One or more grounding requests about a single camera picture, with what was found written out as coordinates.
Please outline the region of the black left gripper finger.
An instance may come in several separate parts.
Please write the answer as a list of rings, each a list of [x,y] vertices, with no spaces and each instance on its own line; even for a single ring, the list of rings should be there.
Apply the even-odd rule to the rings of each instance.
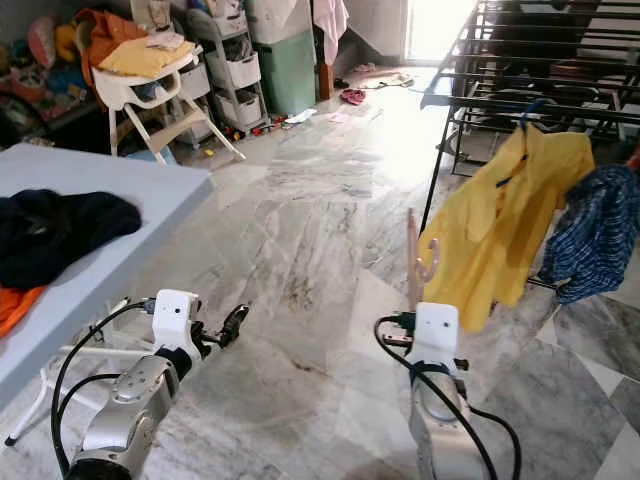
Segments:
[[[229,346],[241,334],[243,321],[247,319],[250,306],[247,303],[239,303],[225,317],[220,329],[220,346]]]

